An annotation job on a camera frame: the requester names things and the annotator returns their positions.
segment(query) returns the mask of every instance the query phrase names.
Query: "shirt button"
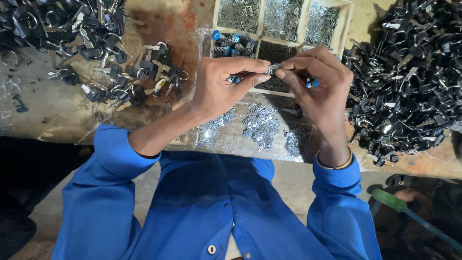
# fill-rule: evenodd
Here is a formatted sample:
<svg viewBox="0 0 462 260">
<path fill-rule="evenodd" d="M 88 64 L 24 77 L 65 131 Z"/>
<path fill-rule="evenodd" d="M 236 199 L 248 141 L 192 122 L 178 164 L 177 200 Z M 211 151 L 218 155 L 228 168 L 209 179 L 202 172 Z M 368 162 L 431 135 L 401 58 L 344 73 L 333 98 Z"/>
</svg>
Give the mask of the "shirt button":
<svg viewBox="0 0 462 260">
<path fill-rule="evenodd" d="M 208 247 L 208 253 L 209 254 L 214 254 L 215 253 L 215 246 L 214 245 L 211 245 Z"/>
</svg>

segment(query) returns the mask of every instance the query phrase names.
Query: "table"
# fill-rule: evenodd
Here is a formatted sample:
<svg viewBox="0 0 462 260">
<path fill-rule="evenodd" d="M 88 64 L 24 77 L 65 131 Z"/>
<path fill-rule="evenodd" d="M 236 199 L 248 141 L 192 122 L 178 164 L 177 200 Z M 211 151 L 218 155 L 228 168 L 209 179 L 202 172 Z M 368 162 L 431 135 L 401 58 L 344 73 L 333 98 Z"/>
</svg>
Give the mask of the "table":
<svg viewBox="0 0 462 260">
<path fill-rule="evenodd" d="M 359 42 L 370 42 L 373 37 L 371 35 L 374 35 L 372 29 L 378 21 L 373 2 L 353 0 L 353 3 L 354 15 L 348 38 L 354 38 Z M 387 9 L 393 3 L 394 0 L 381 1 L 380 6 Z M 0 107 L 2 135 L 35 138 L 48 142 L 91 144 L 94 130 L 99 123 L 116 124 L 134 130 L 178 108 L 191 98 L 194 87 L 195 65 L 201 53 L 198 50 L 198 44 L 203 40 L 196 33 L 195 28 L 210 28 L 214 4 L 214 0 L 127 0 L 126 15 L 132 19 L 127 19 L 123 39 L 125 47 L 132 57 L 128 57 L 126 65 L 135 63 L 139 53 L 143 50 L 142 45 L 156 44 L 159 41 L 167 40 L 171 45 L 173 64 L 178 64 L 183 54 L 185 58 L 182 69 L 187 71 L 191 78 L 182 83 L 179 90 L 172 92 L 167 97 L 164 95 L 166 93 L 165 88 L 161 97 L 150 96 L 142 106 L 129 107 L 123 111 L 111 112 L 107 109 L 107 104 L 90 104 L 79 108 L 79 104 L 85 100 L 85 95 L 78 86 L 67 86 L 59 79 L 46 79 L 47 73 L 54 71 L 51 68 L 48 55 L 37 53 L 29 48 L 21 49 L 19 51 L 23 60 L 21 65 L 15 68 L 4 65 L 0 67 L 1 76 L 7 77 L 7 74 L 11 74 L 14 78 L 21 80 L 20 93 L 16 90 L 7 100 L 0 98 L 0 106 L 4 103 Z M 142 21 L 145 25 L 139 25 L 134 20 Z M 352 44 L 347 42 L 346 48 L 351 46 Z M 26 66 L 25 60 L 31 60 L 32 63 Z M 82 78 L 91 79 L 96 76 L 93 67 L 98 67 L 98 62 L 74 62 L 72 66 Z M 152 88 L 153 84 L 153 81 L 146 80 L 142 86 Z M 28 108 L 28 111 L 16 112 L 17 108 L 14 106 L 19 105 L 19 101 Z M 275 137 L 273 147 L 260 152 L 258 152 L 258 144 L 242 136 L 245 127 L 241 121 L 246 118 L 246 113 L 249 111 L 248 106 L 255 102 L 262 102 L 263 106 L 268 106 L 271 103 L 279 109 L 275 116 L 281 119 L 281 133 Z M 166 149 L 312 162 L 312 156 L 319 147 L 319 134 L 306 119 L 297 120 L 288 112 L 293 107 L 294 100 L 291 98 L 247 93 L 236 104 L 234 119 L 220 128 L 219 134 L 216 136 L 217 144 L 215 147 L 198 148 L 196 144 L 197 128 L 194 128 L 172 141 Z M 11 116 L 2 119 L 1 115 Z M 283 130 L 289 130 L 293 127 L 303 127 L 311 133 L 310 145 L 306 148 L 304 158 L 301 156 L 290 157 L 284 149 Z M 346 129 L 347 134 L 351 137 L 353 128 L 347 118 Z M 382 168 L 374 166 L 366 151 L 357 146 L 357 141 L 351 144 L 362 171 L 462 179 L 462 165 L 456 158 L 450 137 L 436 148 L 417 155 L 403 155 L 396 165 L 386 165 Z"/>
</svg>

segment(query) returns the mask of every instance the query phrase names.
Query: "shirt sleeve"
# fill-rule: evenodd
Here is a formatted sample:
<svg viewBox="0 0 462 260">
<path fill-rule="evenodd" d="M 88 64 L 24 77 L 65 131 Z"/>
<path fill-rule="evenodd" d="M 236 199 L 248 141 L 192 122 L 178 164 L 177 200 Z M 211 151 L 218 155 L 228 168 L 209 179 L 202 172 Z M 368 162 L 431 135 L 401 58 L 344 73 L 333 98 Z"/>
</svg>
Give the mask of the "shirt sleeve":
<svg viewBox="0 0 462 260">
<path fill-rule="evenodd" d="M 100 125 L 95 153 L 62 190 L 63 219 L 52 259 L 121 259 L 133 250 L 140 224 L 133 216 L 131 181 L 160 158 L 138 155 L 129 131 Z"/>
<path fill-rule="evenodd" d="M 381 259 L 369 205 L 357 198 L 361 174 L 356 156 L 340 170 L 323 168 L 315 158 L 307 228 L 336 259 Z"/>
</svg>

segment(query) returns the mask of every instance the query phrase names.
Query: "green handle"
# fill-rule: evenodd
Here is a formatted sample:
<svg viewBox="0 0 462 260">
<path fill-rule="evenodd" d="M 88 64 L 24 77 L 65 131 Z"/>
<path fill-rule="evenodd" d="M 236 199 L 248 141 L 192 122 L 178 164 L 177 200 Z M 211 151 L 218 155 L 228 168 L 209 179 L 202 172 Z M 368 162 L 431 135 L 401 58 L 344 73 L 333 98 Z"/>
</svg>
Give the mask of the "green handle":
<svg viewBox="0 0 462 260">
<path fill-rule="evenodd" d="M 397 212 L 403 212 L 407 210 L 406 202 L 402 199 L 399 199 L 388 192 L 385 192 L 381 189 L 375 189 L 372 191 L 372 196 L 382 202 L 383 204 L 392 207 Z"/>
</svg>

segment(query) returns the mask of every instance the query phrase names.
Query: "fingernail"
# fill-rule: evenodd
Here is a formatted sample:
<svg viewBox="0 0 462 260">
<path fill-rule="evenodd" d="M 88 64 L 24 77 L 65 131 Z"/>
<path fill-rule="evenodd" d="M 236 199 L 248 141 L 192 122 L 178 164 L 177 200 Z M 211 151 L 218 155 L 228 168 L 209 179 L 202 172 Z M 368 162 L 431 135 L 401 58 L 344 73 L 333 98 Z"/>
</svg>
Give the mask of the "fingernail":
<svg viewBox="0 0 462 260">
<path fill-rule="evenodd" d="M 260 83 L 262 83 L 262 82 L 268 81 L 269 79 L 271 79 L 270 75 L 263 75 L 263 76 L 260 76 L 259 81 Z"/>
<path fill-rule="evenodd" d="M 280 79 L 283 79 L 286 77 L 286 73 L 281 69 L 276 70 L 274 74 L 276 74 L 276 76 Z"/>
</svg>

